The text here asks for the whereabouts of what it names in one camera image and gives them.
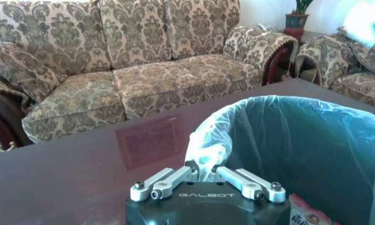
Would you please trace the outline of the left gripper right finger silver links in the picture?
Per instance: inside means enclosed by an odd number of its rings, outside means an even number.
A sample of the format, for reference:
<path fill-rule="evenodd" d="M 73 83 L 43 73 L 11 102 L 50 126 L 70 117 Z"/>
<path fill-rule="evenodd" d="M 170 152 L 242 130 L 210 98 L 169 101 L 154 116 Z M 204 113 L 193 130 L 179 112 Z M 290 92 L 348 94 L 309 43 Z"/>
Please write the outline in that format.
<path fill-rule="evenodd" d="M 226 166 L 214 166 L 212 175 L 232 184 L 248 199 L 268 199 L 272 203 L 286 202 L 286 189 L 282 184 L 278 181 L 269 182 L 244 168 L 233 170 Z"/>

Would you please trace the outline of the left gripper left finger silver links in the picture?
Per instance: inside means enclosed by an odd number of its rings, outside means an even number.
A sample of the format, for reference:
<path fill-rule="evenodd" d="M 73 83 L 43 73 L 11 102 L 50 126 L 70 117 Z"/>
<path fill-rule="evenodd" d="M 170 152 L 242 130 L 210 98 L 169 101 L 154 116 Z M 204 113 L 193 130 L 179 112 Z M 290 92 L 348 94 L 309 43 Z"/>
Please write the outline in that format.
<path fill-rule="evenodd" d="M 173 196 L 174 189 L 182 183 L 200 181 L 205 172 L 205 166 L 195 160 L 186 161 L 179 169 L 166 167 L 146 180 L 135 182 L 130 188 L 130 198 L 135 202 L 143 202 L 149 198 L 163 200 Z"/>

